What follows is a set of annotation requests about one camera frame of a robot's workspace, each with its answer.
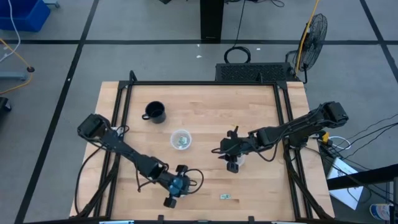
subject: black metal frame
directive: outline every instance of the black metal frame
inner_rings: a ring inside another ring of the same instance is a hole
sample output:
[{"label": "black metal frame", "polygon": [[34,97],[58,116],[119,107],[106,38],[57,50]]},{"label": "black metal frame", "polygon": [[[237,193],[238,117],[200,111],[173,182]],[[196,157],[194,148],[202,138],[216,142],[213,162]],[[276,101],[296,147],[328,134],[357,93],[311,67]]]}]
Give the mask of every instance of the black metal frame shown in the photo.
[{"label": "black metal frame", "polygon": [[[119,81],[118,85],[118,92],[116,93],[116,101],[114,105],[114,111],[112,115],[112,120],[111,120],[111,125],[116,126],[117,125],[117,117],[120,109],[120,104],[121,104],[121,98],[122,98],[122,93],[125,88],[127,88],[127,93],[126,93],[126,98],[124,101],[124,109],[123,109],[123,115],[122,115],[122,120],[121,120],[121,126],[126,125],[126,120],[127,120],[127,115],[129,111],[129,105],[130,105],[130,99],[131,99],[131,94],[132,94],[132,88],[134,85],[263,85],[263,86],[272,86],[274,90],[274,96],[275,96],[275,104],[277,108],[277,114],[278,114],[278,120],[279,124],[284,123],[284,115],[282,112],[282,105],[280,103],[280,95],[279,95],[279,89],[282,89],[283,94],[284,94],[284,101],[286,105],[286,111],[287,111],[287,116],[288,120],[291,121],[293,120],[293,113],[292,113],[292,108],[290,105],[290,98],[289,98],[289,92],[287,91],[287,84],[285,81],[283,82],[219,82],[219,81],[210,81],[210,82],[202,82],[202,81],[154,81],[154,82],[148,82],[148,81],[137,81],[137,78],[135,74],[131,71],[130,72],[130,79],[128,81]],[[284,151],[287,152],[290,150],[289,145],[284,142],[283,143]],[[104,163],[103,163],[103,170],[101,171],[101,180],[100,184],[103,183],[105,177],[107,176],[108,169],[109,169],[109,160],[111,157],[111,153],[106,153],[104,157]],[[303,164],[302,164],[302,158],[300,156],[300,153],[298,151],[295,151],[295,160],[296,160],[296,165],[298,169],[298,173],[300,176],[300,179],[302,183],[305,185],[305,176],[304,176],[304,170],[303,170]],[[113,166],[116,166],[117,170],[119,169],[119,161],[120,161],[120,155],[115,155],[114,159],[114,164]],[[286,154],[285,157],[287,169],[288,169],[288,163],[291,164],[291,158],[290,158],[290,153]],[[108,202],[106,206],[106,214],[104,217],[100,217],[100,210],[101,210],[101,204],[102,204],[102,198],[99,199],[98,203],[95,206],[93,217],[88,218],[88,217],[75,217],[69,220],[54,220],[54,221],[48,221],[48,222],[39,222],[39,223],[98,223],[99,221],[110,221],[111,220],[111,214],[112,214],[112,208],[113,208],[113,200],[114,200],[114,195],[116,191],[116,183],[117,183],[117,178],[118,175],[116,173],[114,179],[111,182],[111,186],[109,189],[109,197],[108,197]],[[292,204],[293,204],[293,210],[294,210],[294,217],[296,222],[322,222],[322,223],[349,223],[349,222],[339,222],[336,220],[314,220],[312,217],[312,209],[311,206],[308,202],[308,200],[304,198],[303,202],[305,205],[305,213],[306,213],[306,218],[302,218],[300,215],[300,206],[299,206],[299,200],[297,198],[297,189],[295,182],[293,181],[293,178],[291,178],[290,175],[288,175],[289,178],[289,185],[290,185],[290,194],[292,197]],[[190,220],[190,221],[166,221],[164,220],[163,215],[159,215],[158,220],[135,220],[134,223],[196,223],[196,222],[201,222],[201,221],[196,221],[196,220]],[[211,223],[271,223],[271,222],[258,222],[255,221],[254,217],[248,217],[247,221],[233,221],[233,222],[215,222],[215,221],[205,221],[205,222],[211,222]]]}]

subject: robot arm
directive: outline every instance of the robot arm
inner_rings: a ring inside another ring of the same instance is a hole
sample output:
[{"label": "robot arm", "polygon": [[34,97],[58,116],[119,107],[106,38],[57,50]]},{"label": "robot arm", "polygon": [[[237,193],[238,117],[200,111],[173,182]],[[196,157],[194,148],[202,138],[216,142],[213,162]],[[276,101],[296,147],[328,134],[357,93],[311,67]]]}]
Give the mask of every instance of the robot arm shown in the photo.
[{"label": "robot arm", "polygon": [[238,127],[228,131],[227,136],[220,142],[220,149],[213,153],[224,154],[220,159],[228,161],[227,170],[238,172],[237,157],[250,152],[263,152],[271,149],[284,137],[289,137],[289,144],[293,147],[303,146],[308,137],[323,128],[337,128],[348,120],[347,114],[340,103],[327,102],[308,114],[278,127],[266,127],[250,131],[246,138],[238,137]]},{"label": "robot arm", "polygon": [[140,175],[152,183],[159,183],[169,192],[165,199],[164,206],[174,208],[176,200],[174,197],[188,195],[190,192],[190,178],[185,175],[188,167],[178,165],[177,174],[168,172],[169,166],[156,157],[149,157],[138,153],[132,147],[121,140],[117,131],[111,128],[110,122],[98,114],[91,114],[78,127],[78,135],[88,142],[98,142],[103,149],[119,153],[134,163]]}]

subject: wooden table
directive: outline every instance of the wooden table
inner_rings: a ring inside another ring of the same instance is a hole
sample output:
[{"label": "wooden table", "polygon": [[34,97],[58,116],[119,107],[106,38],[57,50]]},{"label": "wooden table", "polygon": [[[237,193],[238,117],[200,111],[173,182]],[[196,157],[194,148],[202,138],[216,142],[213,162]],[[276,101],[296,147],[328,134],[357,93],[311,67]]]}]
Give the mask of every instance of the wooden table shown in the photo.
[{"label": "wooden table", "polygon": [[[109,120],[117,86],[117,82],[104,82],[99,93],[95,113]],[[308,113],[302,83],[288,83],[288,89],[294,117]],[[282,91],[280,97],[287,121]],[[167,119],[162,124],[141,118],[146,105],[154,100],[165,105]],[[210,152],[220,146],[226,132],[236,125],[239,126],[238,134],[246,137],[253,129],[278,126],[277,118],[271,86],[133,86],[127,117],[130,131],[125,135],[125,142],[140,153],[168,163],[171,172],[179,164],[200,169],[205,181],[196,194],[178,198],[175,209],[166,208],[163,201],[168,192],[159,184],[149,184],[141,193],[137,192],[134,166],[122,158],[112,219],[156,220],[158,215],[164,215],[165,220],[247,220],[248,216],[254,216],[257,221],[294,220],[282,144],[279,144],[273,162],[265,162],[255,153],[246,156],[238,174],[228,172],[224,161]],[[170,145],[170,135],[177,129],[186,129],[192,135],[192,145],[186,151],[178,151]],[[308,146],[317,149],[315,141],[310,141]],[[88,144],[85,158],[94,150]],[[273,150],[263,152],[268,158],[272,153]],[[309,191],[325,211],[334,216],[319,155],[309,150],[301,150],[301,154]],[[80,209],[98,188],[103,157],[104,151],[99,152],[82,172],[78,194]],[[190,176],[200,181],[195,172]],[[143,177],[139,178],[141,183],[145,181]],[[297,192],[301,214],[305,216],[302,195],[299,190]],[[221,194],[230,194],[231,199],[220,200]],[[101,214],[105,213],[107,192],[103,198]]]}]

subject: small object in bowl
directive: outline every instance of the small object in bowl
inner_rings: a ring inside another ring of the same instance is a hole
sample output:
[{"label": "small object in bowl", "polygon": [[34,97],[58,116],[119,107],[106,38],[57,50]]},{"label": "small object in bowl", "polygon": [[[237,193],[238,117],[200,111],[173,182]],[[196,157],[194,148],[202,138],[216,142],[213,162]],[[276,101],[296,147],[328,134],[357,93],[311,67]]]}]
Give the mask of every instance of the small object in bowl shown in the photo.
[{"label": "small object in bowl", "polygon": [[172,146],[178,150],[188,149],[191,145],[192,137],[186,130],[180,129],[175,131],[170,138]]}]

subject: white cable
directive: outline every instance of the white cable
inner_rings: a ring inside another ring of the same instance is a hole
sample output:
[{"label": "white cable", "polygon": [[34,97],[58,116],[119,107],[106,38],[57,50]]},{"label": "white cable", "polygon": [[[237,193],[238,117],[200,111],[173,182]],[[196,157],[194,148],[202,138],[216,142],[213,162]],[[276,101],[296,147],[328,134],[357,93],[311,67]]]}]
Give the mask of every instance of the white cable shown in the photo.
[{"label": "white cable", "polygon": [[348,143],[348,147],[340,147],[340,146],[338,146],[336,144],[333,144],[333,147],[338,148],[338,149],[346,149],[346,150],[351,148],[351,143],[347,139],[345,139],[343,137],[340,137],[340,136],[330,136],[329,137],[329,139],[333,139],[333,138],[338,138],[338,139],[344,140],[345,142]]},{"label": "white cable", "polygon": [[[11,5],[11,0],[8,0],[8,5],[10,5],[10,19],[11,19],[11,23],[12,23],[12,26],[14,27],[14,30],[15,30],[15,32],[17,33],[17,36],[18,36],[18,44],[17,44],[17,46],[14,48],[14,51],[16,51],[17,48],[19,47],[19,44],[21,43],[21,38],[19,37],[19,33],[18,33],[18,30],[17,30],[17,27],[15,26],[14,19],[12,18],[12,5]],[[12,55],[13,53],[14,53],[14,52],[11,52],[11,53],[9,53],[9,54],[5,53],[4,56],[2,57],[2,59],[0,59],[0,62],[2,62],[4,59],[6,59],[8,56]]]}]

